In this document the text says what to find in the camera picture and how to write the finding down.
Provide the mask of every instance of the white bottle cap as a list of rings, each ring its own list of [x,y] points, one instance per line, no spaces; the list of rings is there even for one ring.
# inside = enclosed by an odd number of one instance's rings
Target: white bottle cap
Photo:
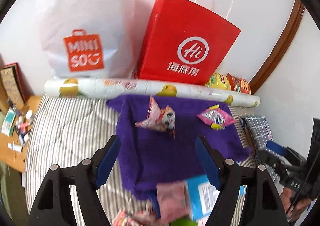
[[[26,113],[26,119],[30,120],[30,122],[33,122],[34,119],[34,115],[33,115],[33,111],[32,110],[28,110]]]

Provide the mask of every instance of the white plastic bag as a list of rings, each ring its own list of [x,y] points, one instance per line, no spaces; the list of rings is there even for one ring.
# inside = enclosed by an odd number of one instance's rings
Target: white plastic bag
[[[128,78],[134,0],[36,0],[42,49],[58,77]]]

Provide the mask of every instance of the blue gripper pad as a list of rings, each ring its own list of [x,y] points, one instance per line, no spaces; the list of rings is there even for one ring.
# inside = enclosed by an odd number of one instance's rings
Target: blue gripper pad
[[[96,181],[94,183],[96,190],[98,190],[102,185],[107,182],[110,175],[111,169],[116,162],[116,158],[119,154],[121,147],[121,141],[118,136],[116,136],[114,142],[108,149],[108,152],[103,157],[101,163],[97,168]]]
[[[267,142],[266,147],[268,149],[272,150],[273,152],[276,152],[278,155],[283,156],[283,157],[288,154],[288,151],[286,148],[284,148],[281,145],[276,144],[275,142],[273,142],[271,140]]]
[[[160,218],[161,214],[160,214],[159,203],[158,203],[158,200],[157,200],[157,191],[148,191],[148,196],[149,196],[149,199],[152,202],[153,209],[154,209],[154,211],[156,213],[157,218]]]
[[[221,190],[221,181],[219,176],[219,170],[211,158],[205,145],[202,143],[200,137],[196,138],[196,152],[198,158],[201,161],[202,167],[207,174],[207,178],[211,185],[215,186],[217,190]]]

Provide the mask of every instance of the wooden frame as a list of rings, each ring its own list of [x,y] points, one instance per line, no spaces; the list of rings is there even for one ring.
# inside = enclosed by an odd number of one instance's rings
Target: wooden frame
[[[265,60],[261,68],[250,81],[252,94],[256,93],[262,84],[267,80],[288,50],[300,25],[304,8],[305,7],[300,0],[295,0],[289,20],[287,21],[279,40],[277,41],[269,57]]]
[[[7,114],[9,109],[9,104],[7,100],[8,100],[8,96],[2,84],[2,80],[0,78],[0,110],[4,115]]]

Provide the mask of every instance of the person's hand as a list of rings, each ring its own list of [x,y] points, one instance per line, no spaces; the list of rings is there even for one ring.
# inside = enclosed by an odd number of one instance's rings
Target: person's hand
[[[280,198],[284,207],[284,211],[286,212],[288,210],[288,208],[290,207],[290,197],[294,196],[295,193],[287,188],[284,187],[283,188],[283,192],[282,194],[280,194]],[[311,203],[311,199],[310,198],[304,198],[301,201],[299,201],[296,205],[296,207],[293,210],[293,207],[291,207],[290,211],[287,214],[287,218],[292,217],[292,221],[297,220],[300,215],[305,211],[305,209],[308,207],[308,205]]]

